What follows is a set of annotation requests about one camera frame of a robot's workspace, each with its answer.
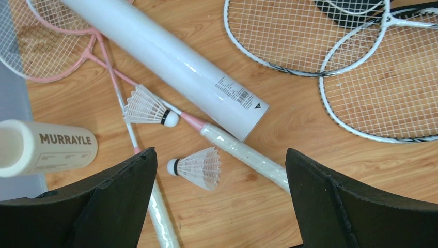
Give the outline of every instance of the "white badminton racket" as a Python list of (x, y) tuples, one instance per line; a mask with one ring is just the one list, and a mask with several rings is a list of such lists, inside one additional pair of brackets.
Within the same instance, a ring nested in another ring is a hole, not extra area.
[[(368, 25), (370, 18), (377, 25)], [(309, 77), (356, 68), (376, 50), (390, 26), (437, 28), (394, 18), (390, 0), (226, 0), (224, 24), (231, 41), (251, 59)], [(321, 70), (330, 49), (358, 27), (366, 29), (366, 39), (339, 63)]]
[[(402, 20), (438, 24), (438, 9), (393, 10)], [(379, 29), (378, 23), (372, 23)], [(348, 56), (368, 29), (355, 29), (323, 63)], [(438, 140), (438, 30), (390, 27), (373, 55), (355, 70), (319, 79), (322, 102), (344, 129), (374, 141)]]

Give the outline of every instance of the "white grip tape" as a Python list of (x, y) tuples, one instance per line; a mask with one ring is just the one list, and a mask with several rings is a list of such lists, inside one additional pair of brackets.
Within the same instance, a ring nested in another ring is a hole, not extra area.
[(201, 135), (220, 147), (220, 149), (233, 155), (258, 173), (275, 182), (290, 194), (286, 169), (281, 165), (210, 123), (204, 126)]
[(178, 237), (175, 234), (173, 223), (167, 213), (166, 204), (160, 192), (157, 181), (153, 183), (151, 198), (149, 201), (149, 214), (157, 233), (160, 247), (179, 248)]

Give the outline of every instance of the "gray surface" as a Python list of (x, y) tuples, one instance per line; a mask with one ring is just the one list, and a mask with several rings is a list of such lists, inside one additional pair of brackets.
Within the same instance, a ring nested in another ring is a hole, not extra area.
[[(33, 120), (26, 84), (0, 63), (0, 121)], [(0, 178), (0, 200), (34, 198), (47, 191), (44, 174)]]

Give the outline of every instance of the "shuttlecock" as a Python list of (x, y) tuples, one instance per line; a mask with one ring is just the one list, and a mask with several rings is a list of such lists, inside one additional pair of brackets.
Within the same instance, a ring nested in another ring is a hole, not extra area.
[(143, 85), (135, 87), (123, 115), (124, 120), (131, 123), (161, 123), (170, 128), (179, 121), (179, 116)]
[(219, 155), (214, 147), (192, 154), (184, 159), (172, 159), (167, 170), (174, 176), (181, 176), (199, 187), (212, 191), (217, 186), (221, 170)]

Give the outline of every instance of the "racket handle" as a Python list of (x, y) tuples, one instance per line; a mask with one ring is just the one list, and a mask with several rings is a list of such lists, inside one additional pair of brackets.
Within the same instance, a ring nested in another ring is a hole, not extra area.
[(213, 124), (208, 123), (205, 125), (201, 135), (269, 180), (275, 182), (290, 194), (286, 169), (281, 165), (263, 156), (243, 142), (238, 141)]
[(179, 248), (178, 237), (175, 234), (173, 223), (167, 212), (157, 180), (153, 183), (148, 209), (158, 241), (160, 242), (160, 247)]

